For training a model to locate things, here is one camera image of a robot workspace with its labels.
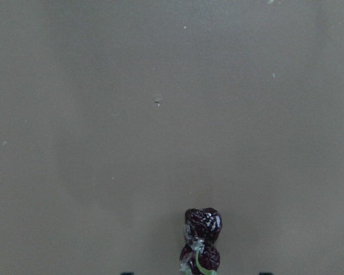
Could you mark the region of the dark red cherries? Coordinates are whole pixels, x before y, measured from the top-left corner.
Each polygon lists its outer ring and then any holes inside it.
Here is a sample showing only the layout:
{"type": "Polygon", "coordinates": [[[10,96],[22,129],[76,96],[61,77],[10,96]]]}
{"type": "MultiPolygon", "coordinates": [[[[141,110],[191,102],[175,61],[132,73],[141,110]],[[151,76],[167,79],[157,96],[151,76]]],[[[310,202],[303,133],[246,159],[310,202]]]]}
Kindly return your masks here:
{"type": "Polygon", "coordinates": [[[214,208],[185,212],[185,245],[179,263],[183,274],[217,274],[220,253],[214,246],[222,230],[221,214],[214,208]]]}

